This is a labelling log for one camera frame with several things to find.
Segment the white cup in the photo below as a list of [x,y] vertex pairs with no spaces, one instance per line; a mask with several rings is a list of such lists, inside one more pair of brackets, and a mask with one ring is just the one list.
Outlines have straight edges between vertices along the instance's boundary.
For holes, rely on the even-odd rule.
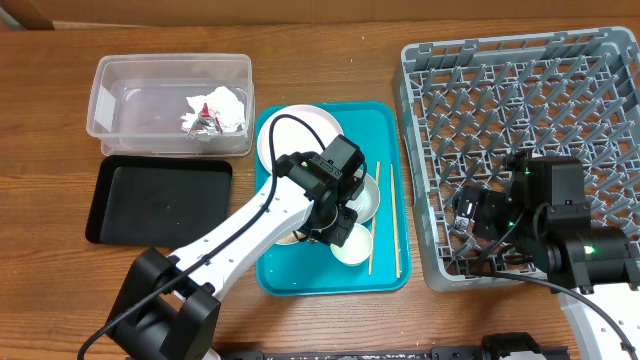
[[344,244],[330,246],[334,257],[347,266],[358,266],[365,262],[373,250],[371,232],[361,224],[355,224]]

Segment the pink bowl with rice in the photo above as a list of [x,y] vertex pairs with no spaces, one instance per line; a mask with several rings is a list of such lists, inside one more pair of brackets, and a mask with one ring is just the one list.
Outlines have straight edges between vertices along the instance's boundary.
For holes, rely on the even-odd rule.
[[282,237],[276,241],[277,245],[293,245],[302,241],[305,241],[307,236],[299,232],[293,231],[290,234]]

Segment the red snack wrapper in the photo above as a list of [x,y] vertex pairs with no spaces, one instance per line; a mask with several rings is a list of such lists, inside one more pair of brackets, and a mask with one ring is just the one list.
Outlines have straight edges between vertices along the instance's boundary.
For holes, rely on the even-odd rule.
[[187,136],[201,141],[209,141],[215,135],[221,135],[222,133],[223,129],[217,115],[209,110],[207,104],[204,104]]

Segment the white paper napkin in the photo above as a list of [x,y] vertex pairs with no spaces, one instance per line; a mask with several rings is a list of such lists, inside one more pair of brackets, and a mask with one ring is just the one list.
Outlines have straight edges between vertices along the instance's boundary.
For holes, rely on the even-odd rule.
[[207,95],[187,97],[186,100],[192,109],[191,113],[186,113],[181,116],[181,129],[186,133],[188,133],[193,122],[197,119],[198,113],[204,104],[207,104],[209,110],[217,115],[223,129],[221,135],[215,135],[214,137],[240,133],[247,127],[245,105],[239,100],[236,94],[227,87],[217,87]]

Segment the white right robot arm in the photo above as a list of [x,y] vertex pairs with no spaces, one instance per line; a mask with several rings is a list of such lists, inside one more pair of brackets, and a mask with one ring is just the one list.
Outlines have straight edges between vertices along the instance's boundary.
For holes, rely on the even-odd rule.
[[466,186],[456,193],[452,207],[460,226],[474,222],[473,234],[491,240],[469,273],[516,281],[523,275],[484,270],[491,254],[498,263],[533,264],[547,276],[528,282],[573,298],[598,314],[620,338],[619,348],[633,359],[639,356],[622,326],[590,299],[605,286],[621,284],[639,293],[639,267],[630,241],[616,227],[593,227],[584,189],[559,185],[518,185],[510,193]]

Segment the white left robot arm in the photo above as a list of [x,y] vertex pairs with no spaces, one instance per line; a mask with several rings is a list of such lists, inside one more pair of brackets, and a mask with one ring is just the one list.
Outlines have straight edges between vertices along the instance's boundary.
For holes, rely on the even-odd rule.
[[211,343],[221,302],[238,278],[277,240],[301,228],[343,244],[355,222],[346,201],[359,150],[293,153],[240,210],[193,243],[164,256],[136,258],[101,329],[133,359],[215,359]]

